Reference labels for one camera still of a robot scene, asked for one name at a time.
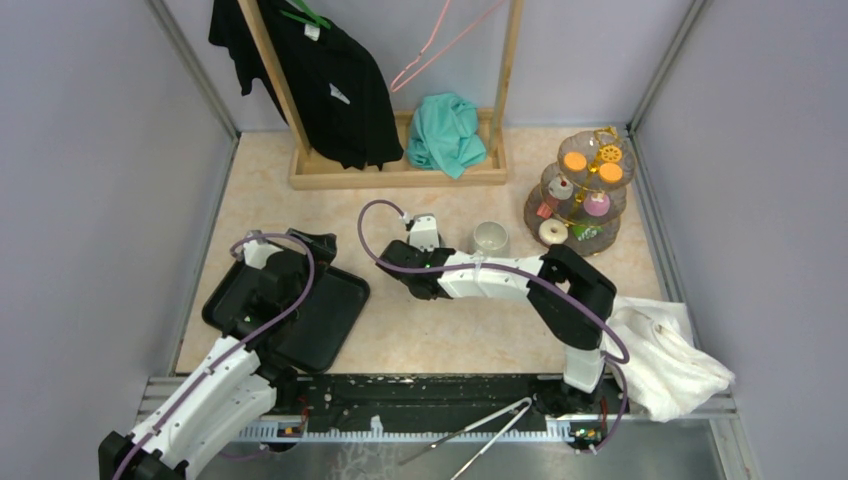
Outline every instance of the teal cloth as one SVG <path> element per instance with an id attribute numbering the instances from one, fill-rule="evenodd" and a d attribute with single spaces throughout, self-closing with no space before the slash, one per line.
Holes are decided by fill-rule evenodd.
<path id="1" fill-rule="evenodd" d="M 409 163 L 459 178 L 466 168 L 486 159 L 477 127 L 477 107 L 468 100 L 454 93 L 424 97 L 409 129 Z"/>

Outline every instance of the wooden rack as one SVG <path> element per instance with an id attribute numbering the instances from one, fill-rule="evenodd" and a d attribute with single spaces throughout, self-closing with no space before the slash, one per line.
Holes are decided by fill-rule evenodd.
<path id="1" fill-rule="evenodd" d="M 510 3 L 495 105 L 493 108 L 480 108 L 477 111 L 479 120 L 477 133 L 487 147 L 486 160 L 466 170 L 458 179 L 452 179 L 440 171 L 419 170 L 409 164 L 405 155 L 397 162 L 384 164 L 382 171 L 374 166 L 365 170 L 345 169 L 340 163 L 327 159 L 312 148 L 256 1 L 238 0 L 253 41 L 268 71 L 274 93 L 288 119 L 297 144 L 289 167 L 289 182 L 295 190 L 503 185 L 506 183 L 507 160 L 503 146 L 503 114 L 524 0 L 511 0 Z M 398 137 L 404 147 L 409 136 L 412 114 L 413 112 L 409 110 L 395 112 Z"/>

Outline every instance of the black shirt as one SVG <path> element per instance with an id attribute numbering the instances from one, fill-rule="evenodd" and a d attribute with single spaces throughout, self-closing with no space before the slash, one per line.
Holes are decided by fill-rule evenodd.
<path id="1" fill-rule="evenodd" d="M 389 91 L 371 54 L 329 19 L 332 28 L 321 28 L 313 40 L 305 35 L 303 23 L 280 13 L 308 18 L 285 0 L 258 4 L 313 148 L 359 169 L 399 160 L 403 147 Z M 283 115 L 237 0 L 215 0 L 209 42 L 229 50 L 242 95 L 259 78 Z"/>

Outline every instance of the beige table surface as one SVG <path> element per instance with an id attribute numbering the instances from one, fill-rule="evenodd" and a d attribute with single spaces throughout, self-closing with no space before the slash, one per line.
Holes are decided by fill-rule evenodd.
<path id="1" fill-rule="evenodd" d="M 182 344 L 177 372 L 194 370 L 220 333 L 200 317 L 203 303 L 232 264 L 227 250 L 248 230 L 335 233 L 333 265 L 360 276 L 371 298 L 342 347 L 333 373 L 535 373 L 561 372 L 562 344 L 529 304 L 502 299 L 423 301 L 374 266 L 356 235 L 356 218 L 367 201 L 387 198 L 410 214 L 434 213 L 447 246 L 467 249 L 474 225 L 495 220 L 507 226 L 511 257 L 539 255 L 522 219 L 530 189 L 555 160 L 560 142 L 583 129 L 515 128 L 504 132 L 509 180 L 497 187 L 409 188 L 297 192 L 288 184 L 294 142 L 288 132 L 241 137 L 197 297 Z M 660 299 L 642 220 L 632 191 L 616 243 L 590 259 L 621 295 Z M 376 206 L 366 238 L 381 252 L 406 232 L 388 207 Z"/>

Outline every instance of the white wall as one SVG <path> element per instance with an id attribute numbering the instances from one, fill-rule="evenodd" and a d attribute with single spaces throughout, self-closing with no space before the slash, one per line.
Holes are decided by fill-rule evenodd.
<path id="1" fill-rule="evenodd" d="M 454 0 L 429 53 L 438 52 L 495 0 Z M 510 124 L 624 123 L 659 65 L 688 0 L 527 0 L 512 74 Z M 284 128 L 261 82 L 241 97 L 227 52 L 207 41 L 211 0 L 167 0 L 240 130 Z M 430 36 L 440 0 L 311 0 L 367 48 L 389 83 Z M 395 109 L 454 91 L 494 104 L 508 5 L 392 96 Z"/>
<path id="2" fill-rule="evenodd" d="M 164 373 L 230 140 L 144 2 L 3 2 L 0 478 L 97 478 Z"/>
<path id="3" fill-rule="evenodd" d="M 846 478 L 848 3 L 714 2 L 639 139 L 769 480 Z"/>

